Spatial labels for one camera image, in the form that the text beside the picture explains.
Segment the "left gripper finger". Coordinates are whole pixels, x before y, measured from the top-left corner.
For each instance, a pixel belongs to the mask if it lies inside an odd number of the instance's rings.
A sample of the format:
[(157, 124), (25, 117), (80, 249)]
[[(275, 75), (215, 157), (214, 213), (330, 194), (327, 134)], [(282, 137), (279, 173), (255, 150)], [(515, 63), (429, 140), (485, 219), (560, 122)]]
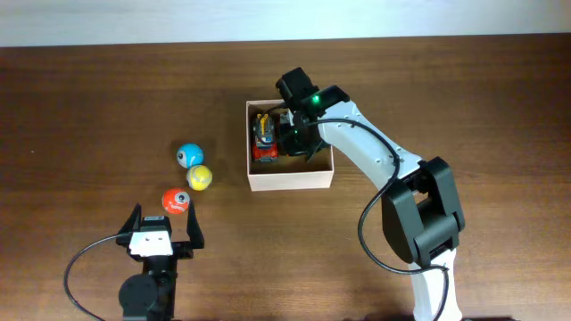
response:
[(129, 233), (133, 233), (140, 228), (141, 224), (141, 214), (142, 214), (142, 206), (137, 203), (132, 210), (130, 216), (124, 223), (124, 225), (119, 230), (119, 235), (126, 235)]
[(190, 202), (188, 206), (186, 233), (191, 244), (204, 244), (203, 233), (197, 220), (193, 202)]

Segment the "red truck with yellow crane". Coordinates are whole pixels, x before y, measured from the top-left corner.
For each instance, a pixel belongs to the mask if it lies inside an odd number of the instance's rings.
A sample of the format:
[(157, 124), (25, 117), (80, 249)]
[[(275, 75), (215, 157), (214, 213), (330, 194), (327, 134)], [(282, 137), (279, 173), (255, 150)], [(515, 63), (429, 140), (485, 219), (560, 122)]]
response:
[(278, 158), (277, 136), (273, 119), (259, 113), (252, 125), (252, 157), (256, 162), (274, 162)]

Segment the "red truck with grey top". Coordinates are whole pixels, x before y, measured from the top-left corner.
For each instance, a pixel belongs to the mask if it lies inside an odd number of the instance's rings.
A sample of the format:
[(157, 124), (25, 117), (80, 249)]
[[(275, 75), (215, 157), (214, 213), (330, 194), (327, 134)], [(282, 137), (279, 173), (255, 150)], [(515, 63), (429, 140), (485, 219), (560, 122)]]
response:
[(288, 113), (282, 113), (279, 115), (279, 124), (281, 126), (290, 126), (291, 120)]

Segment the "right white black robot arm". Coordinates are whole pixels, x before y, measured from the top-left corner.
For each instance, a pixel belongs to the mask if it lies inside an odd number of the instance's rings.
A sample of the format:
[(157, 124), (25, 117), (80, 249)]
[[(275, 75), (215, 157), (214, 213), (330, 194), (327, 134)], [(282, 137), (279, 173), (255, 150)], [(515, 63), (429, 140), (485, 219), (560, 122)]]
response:
[[(465, 219), (449, 164), (423, 160), (391, 140), (360, 112), (338, 86), (276, 84), (289, 110), (294, 137), (310, 150), (329, 144), (347, 156), (377, 193), (358, 222), (358, 239), (381, 268), (410, 276), (417, 320), (460, 320), (454, 260)], [(366, 245), (364, 223), (379, 205), (383, 234), (408, 268), (391, 267)]]

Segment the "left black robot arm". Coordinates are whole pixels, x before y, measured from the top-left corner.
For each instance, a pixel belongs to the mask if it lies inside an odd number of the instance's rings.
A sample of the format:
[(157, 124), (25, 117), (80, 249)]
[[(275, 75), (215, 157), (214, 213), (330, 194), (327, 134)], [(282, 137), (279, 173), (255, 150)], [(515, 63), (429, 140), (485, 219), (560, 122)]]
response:
[(204, 247), (194, 205), (187, 210), (186, 241), (171, 239), (172, 227), (166, 216), (142, 215), (138, 204), (119, 231), (116, 243), (127, 250), (142, 272), (129, 277), (119, 291), (124, 320), (163, 321), (174, 318), (178, 262), (192, 259)]

